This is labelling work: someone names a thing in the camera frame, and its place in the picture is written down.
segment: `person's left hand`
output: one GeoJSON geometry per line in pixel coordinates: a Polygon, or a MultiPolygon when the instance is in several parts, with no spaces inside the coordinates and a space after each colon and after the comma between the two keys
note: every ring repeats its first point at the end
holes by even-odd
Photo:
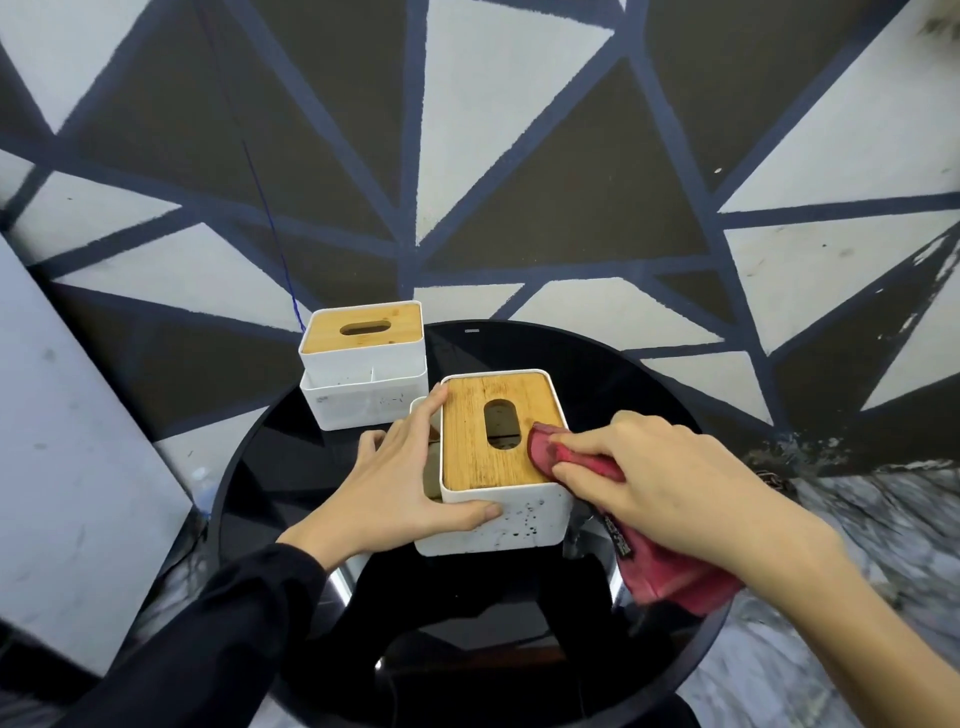
{"type": "Polygon", "coordinates": [[[446,393],[445,386],[434,387],[389,432],[364,432],[356,465],[340,488],[276,542],[306,551],[330,572],[357,553],[386,551],[446,531],[470,531],[499,518],[503,509],[498,503],[438,503],[423,493],[430,417],[443,406],[446,393]]]}

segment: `round black table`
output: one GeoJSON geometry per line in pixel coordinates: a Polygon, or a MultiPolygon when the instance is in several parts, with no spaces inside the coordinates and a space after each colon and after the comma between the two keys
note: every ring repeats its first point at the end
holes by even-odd
{"type": "MultiPolygon", "coordinates": [[[[618,409],[699,431],[677,399],[595,341],[515,322],[426,327],[430,384],[512,369],[550,373],[574,430],[618,409]]],[[[270,407],[224,474],[210,527],[224,563],[272,543],[347,476],[365,428],[322,432],[298,388],[270,407]]],[[[310,726],[625,726],[672,695],[729,608],[706,619],[637,607],[612,544],[578,503],[564,542],[426,558],[412,546],[335,572],[311,638],[274,696],[310,726]]]]}

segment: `black sleeve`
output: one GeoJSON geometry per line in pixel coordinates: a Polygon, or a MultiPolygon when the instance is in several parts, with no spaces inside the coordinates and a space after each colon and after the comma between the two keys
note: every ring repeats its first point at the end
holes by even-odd
{"type": "Polygon", "coordinates": [[[223,567],[58,728],[247,728],[325,581],[313,558],[280,544],[223,567]]]}

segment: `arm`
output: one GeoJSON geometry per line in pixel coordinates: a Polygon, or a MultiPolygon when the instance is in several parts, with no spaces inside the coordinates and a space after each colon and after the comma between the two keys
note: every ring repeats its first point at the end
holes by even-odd
{"type": "Polygon", "coordinates": [[[497,518],[494,503],[440,504],[423,493],[430,416],[445,398],[435,388],[390,432],[365,432],[353,470],[324,505],[275,545],[218,571],[59,728],[246,728],[306,637],[328,573],[357,553],[497,518]]]}
{"type": "Polygon", "coordinates": [[[619,412],[607,427],[553,439],[615,458],[626,483],[568,463],[554,475],[780,609],[869,728],[960,725],[960,675],[871,589],[829,525],[768,488],[714,438],[619,412]]]}

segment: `pink cleaning cloth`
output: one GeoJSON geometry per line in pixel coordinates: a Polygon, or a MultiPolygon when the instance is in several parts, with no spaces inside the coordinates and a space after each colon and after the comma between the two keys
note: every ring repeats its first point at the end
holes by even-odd
{"type": "MultiPolygon", "coordinates": [[[[562,427],[534,423],[527,437],[530,461],[547,477],[557,463],[573,463],[622,483],[626,480],[616,461],[606,455],[583,455],[550,435],[568,432],[562,427]]],[[[635,528],[597,509],[616,549],[616,564],[623,583],[637,604],[669,599],[687,612],[703,617],[730,601],[743,584],[732,574],[706,562],[655,544],[635,528]]]]}

